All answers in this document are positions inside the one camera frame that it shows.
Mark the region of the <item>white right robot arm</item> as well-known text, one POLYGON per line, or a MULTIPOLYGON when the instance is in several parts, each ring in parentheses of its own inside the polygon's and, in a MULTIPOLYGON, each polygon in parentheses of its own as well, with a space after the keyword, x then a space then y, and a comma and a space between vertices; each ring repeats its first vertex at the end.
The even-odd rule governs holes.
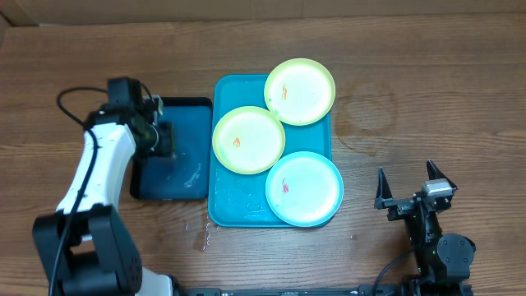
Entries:
POLYGON ((411 197, 395 200, 385 173, 378 170, 374 207, 388 210, 389 221, 402 220, 411 248, 382 269, 371 287, 372 295, 468 296, 473 288, 464 281, 470 277, 476 246, 460 234, 443 234, 437 216, 451 208, 458 187, 432 160, 427 161, 428 180, 411 197), (406 275, 394 288, 381 287, 382 277, 394 265, 413 254, 418 273, 406 275))

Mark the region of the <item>light blue plate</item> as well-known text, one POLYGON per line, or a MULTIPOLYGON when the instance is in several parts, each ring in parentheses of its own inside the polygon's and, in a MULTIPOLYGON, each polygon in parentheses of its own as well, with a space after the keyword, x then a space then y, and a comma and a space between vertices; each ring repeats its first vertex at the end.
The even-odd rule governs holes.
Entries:
POLYGON ((329 222, 344 198, 343 178, 323 155, 299 151, 280 159, 265 181, 272 212, 286 224, 313 228, 329 222))

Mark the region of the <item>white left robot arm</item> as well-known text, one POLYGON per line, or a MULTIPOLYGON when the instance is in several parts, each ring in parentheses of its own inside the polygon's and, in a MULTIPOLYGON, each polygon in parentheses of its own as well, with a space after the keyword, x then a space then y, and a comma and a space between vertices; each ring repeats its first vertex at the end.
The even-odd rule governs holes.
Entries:
POLYGON ((173 158, 171 123, 163 101, 129 77, 108 80, 108 102, 86 120, 81 160, 65 197, 36 218, 32 235, 51 295, 168 295, 184 293, 171 275, 156 274, 118 214, 127 166, 149 157, 173 158))

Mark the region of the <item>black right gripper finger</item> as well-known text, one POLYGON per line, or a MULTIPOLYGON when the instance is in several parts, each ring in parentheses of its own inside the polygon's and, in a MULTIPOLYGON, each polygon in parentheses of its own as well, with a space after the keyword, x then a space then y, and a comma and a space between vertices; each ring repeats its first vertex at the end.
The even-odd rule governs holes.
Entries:
POLYGON ((432 160, 427 160, 427 174, 430 180, 445 179, 453 190, 457 189, 456 184, 447 178, 432 160))
POLYGON ((386 179, 383 168, 378 169, 378 185, 376 189, 376 201, 388 201, 392 200, 393 196, 386 179))

